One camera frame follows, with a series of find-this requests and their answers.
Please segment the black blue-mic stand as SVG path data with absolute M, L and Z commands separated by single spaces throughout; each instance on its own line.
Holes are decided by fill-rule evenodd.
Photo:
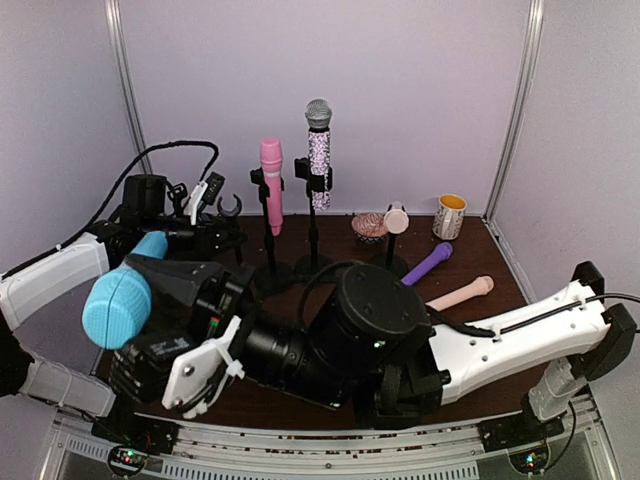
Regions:
M 233 231 L 235 260 L 238 265 L 242 265 L 244 263 L 242 246 L 247 241 L 247 235 L 242 230 L 239 223 L 239 216 L 242 213 L 243 203 L 237 194 L 233 194 L 233 199 L 235 201 L 234 206 L 231 209 L 226 209 L 223 205 L 223 198 L 219 197 L 216 202 L 216 208 L 219 216 Z

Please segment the black mic stand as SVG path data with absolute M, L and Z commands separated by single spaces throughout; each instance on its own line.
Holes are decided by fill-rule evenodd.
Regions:
M 167 197 L 173 207 L 173 215 L 182 216 L 184 214 L 185 200 L 189 196 L 187 186 L 184 183 L 171 184 L 170 182 L 167 182 L 166 185 Z

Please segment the blue-head microphone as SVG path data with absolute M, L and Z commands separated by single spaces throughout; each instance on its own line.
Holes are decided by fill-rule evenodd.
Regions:
M 82 312 L 82 326 L 94 344 L 117 350 L 140 333 L 151 307 L 151 287 L 123 260 L 93 285 Z

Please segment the black small-mic stand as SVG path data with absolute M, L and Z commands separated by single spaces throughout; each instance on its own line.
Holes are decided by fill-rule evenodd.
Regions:
M 395 253 L 397 237 L 397 234 L 390 233 L 387 241 L 386 252 L 384 254 L 375 255 L 368 261 L 368 263 L 384 268 L 397 277 L 404 277 L 408 273 L 409 267 L 407 262 Z

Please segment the purple microphone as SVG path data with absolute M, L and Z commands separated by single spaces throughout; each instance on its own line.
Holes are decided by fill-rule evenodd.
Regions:
M 453 246 L 449 242 L 438 244 L 434 250 L 401 279 L 407 286 L 413 286 L 453 254 Z

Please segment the beige pink microphone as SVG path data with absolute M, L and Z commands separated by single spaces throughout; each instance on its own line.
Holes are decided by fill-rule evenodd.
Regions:
M 470 299 L 485 296 L 494 288 L 494 280 L 490 276 L 479 276 L 471 283 L 451 291 L 426 303 L 427 306 L 444 311 Z

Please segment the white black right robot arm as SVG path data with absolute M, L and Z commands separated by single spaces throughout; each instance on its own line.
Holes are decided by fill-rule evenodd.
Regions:
M 390 272 L 357 261 L 332 264 L 330 296 L 313 320 L 292 324 L 253 296 L 249 268 L 137 254 L 126 263 L 188 316 L 132 333 L 114 351 L 110 384 L 186 418 L 205 413 L 233 379 L 247 378 L 331 410 L 351 403 L 361 426 L 398 430 L 541 364 L 544 375 L 512 423 L 530 442 L 586 383 L 627 358 L 638 332 L 629 296 L 606 292 L 589 262 L 555 295 L 468 324 L 447 320 Z

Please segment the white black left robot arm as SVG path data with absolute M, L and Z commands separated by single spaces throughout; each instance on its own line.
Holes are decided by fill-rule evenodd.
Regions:
M 69 243 L 1 277 L 1 392 L 35 397 L 93 416 L 123 444 L 144 433 L 121 399 L 160 401 L 185 418 L 206 412 L 245 375 L 240 359 L 251 271 L 216 262 L 238 249 L 235 214 L 211 216 L 218 174 L 192 191 L 158 175 L 127 178 L 121 205 Z M 24 347 L 16 330 L 75 287 L 92 283 L 82 312 L 86 336 L 115 354 L 100 381 Z

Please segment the black glitter-mic stand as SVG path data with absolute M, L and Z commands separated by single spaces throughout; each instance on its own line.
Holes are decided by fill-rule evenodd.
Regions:
M 322 268 L 328 266 L 332 260 L 320 254 L 318 250 L 319 229 L 316 223 L 316 207 L 314 205 L 314 193 L 329 193 L 332 188 L 332 170 L 329 170 L 328 184 L 325 184 L 323 175 L 314 174 L 311 169 L 311 161 L 306 158 L 294 160 L 295 177 L 306 181 L 306 196 L 309 205 L 309 253 L 301 256 L 294 264 L 294 273 L 298 276 L 311 276 Z

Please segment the glitter silver-head microphone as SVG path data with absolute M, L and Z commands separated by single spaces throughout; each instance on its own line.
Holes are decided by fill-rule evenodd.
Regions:
M 313 208 L 318 211 L 326 211 L 331 202 L 329 172 L 332 115 L 331 107 L 324 99 L 311 100 L 306 106 L 311 199 Z

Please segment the pale pink small microphone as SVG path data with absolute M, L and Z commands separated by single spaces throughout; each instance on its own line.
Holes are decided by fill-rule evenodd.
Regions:
M 389 234 L 400 235 L 410 224 L 409 215 L 402 202 L 396 200 L 389 206 L 383 218 L 383 225 Z

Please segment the white floral mug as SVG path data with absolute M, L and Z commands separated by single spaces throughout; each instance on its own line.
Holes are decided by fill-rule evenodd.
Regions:
M 457 239 L 466 209 L 467 202 L 462 197 L 454 194 L 441 195 L 433 221 L 433 234 L 444 241 Z

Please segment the aluminium corner post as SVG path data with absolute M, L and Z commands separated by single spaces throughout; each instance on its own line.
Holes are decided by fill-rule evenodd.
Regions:
M 107 31 L 113 50 L 129 132 L 136 152 L 142 153 L 146 149 L 146 142 L 138 112 L 134 86 L 127 57 L 120 2 L 118 0 L 105 0 L 104 7 Z
M 483 215 L 483 220 L 487 224 L 491 224 L 495 220 L 499 203 L 506 187 L 509 170 L 514 159 L 525 116 L 526 105 L 536 73 L 544 28 L 545 4 L 546 2 L 544 0 L 531 0 L 529 2 L 528 20 L 516 90 L 498 162 L 498 169 Z

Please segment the aluminium right corner post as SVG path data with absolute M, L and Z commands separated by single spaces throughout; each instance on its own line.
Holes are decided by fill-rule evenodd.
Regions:
M 491 224 L 495 220 L 499 203 L 506 187 L 509 170 L 514 159 L 525 116 L 526 105 L 536 73 L 544 28 L 545 4 L 546 2 L 544 0 L 531 0 L 529 2 L 528 20 L 516 90 L 498 162 L 498 169 L 483 215 L 483 220 L 487 224 Z

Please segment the aluminium front rail base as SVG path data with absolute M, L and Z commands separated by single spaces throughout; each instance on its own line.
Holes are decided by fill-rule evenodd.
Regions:
M 529 479 L 540 454 L 543 479 L 618 479 L 613 448 L 594 400 L 577 396 L 564 430 L 548 440 L 489 451 L 480 420 L 373 430 L 267 430 L 176 421 L 172 450 L 124 468 L 124 479 Z

